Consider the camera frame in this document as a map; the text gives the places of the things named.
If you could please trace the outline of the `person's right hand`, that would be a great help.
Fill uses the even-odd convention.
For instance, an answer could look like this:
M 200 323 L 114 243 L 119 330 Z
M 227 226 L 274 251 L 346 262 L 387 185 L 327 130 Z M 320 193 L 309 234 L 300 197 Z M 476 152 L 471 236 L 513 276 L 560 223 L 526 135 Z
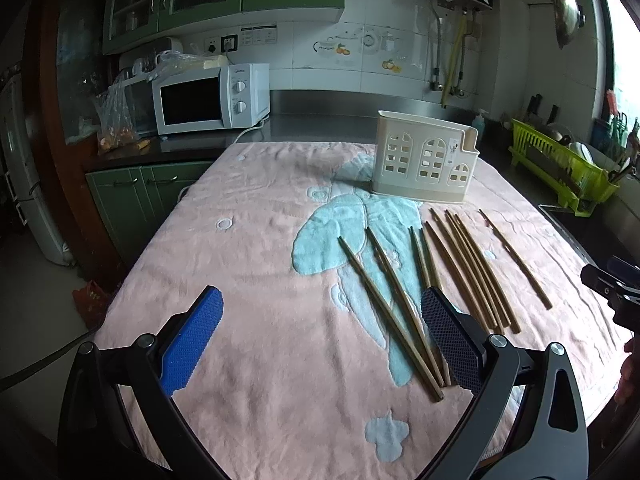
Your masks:
M 639 387 L 639 379 L 636 377 L 636 361 L 634 360 L 636 347 L 636 338 L 629 339 L 624 345 L 624 351 L 628 353 L 628 356 L 620 368 L 620 381 L 614 396 L 617 405 L 624 405 Z

